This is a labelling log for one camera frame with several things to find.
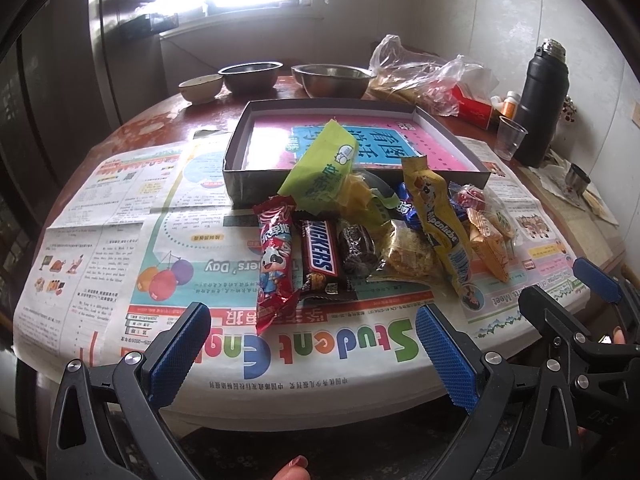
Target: pink book cover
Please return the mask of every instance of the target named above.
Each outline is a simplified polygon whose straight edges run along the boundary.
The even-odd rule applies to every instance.
[[[281,115],[255,119],[244,170],[290,170],[334,118],[358,140],[355,162],[363,168],[401,168],[400,157],[427,155],[429,167],[442,171],[478,171],[417,123],[366,116]]]

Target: snack pile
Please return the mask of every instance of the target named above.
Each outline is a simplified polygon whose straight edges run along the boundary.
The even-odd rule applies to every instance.
[[[278,194],[254,207],[262,259],[260,335],[299,301],[354,301],[352,279],[451,287],[462,296],[475,252],[509,280],[507,247],[515,231],[488,190],[447,185],[426,156],[404,157],[394,191],[353,167],[358,141],[331,120],[300,158]],[[302,243],[302,287],[292,280],[293,237]]]

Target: white bowl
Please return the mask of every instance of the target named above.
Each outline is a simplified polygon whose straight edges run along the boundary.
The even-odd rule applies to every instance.
[[[178,90],[187,101],[195,105],[208,103],[222,90],[224,78],[219,74],[203,75],[178,85]]]

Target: red fingernail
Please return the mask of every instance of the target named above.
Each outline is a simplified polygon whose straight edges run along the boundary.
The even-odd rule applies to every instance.
[[[289,467],[293,467],[293,466],[300,466],[300,467],[305,467],[309,465],[308,460],[303,457],[302,455],[298,455],[297,457],[295,457],[291,462],[289,462]]]

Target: purple balloon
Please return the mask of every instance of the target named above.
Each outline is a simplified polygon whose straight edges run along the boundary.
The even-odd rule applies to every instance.
[[[193,278],[193,266],[187,260],[178,260],[171,266],[171,270],[178,285],[185,285]]]

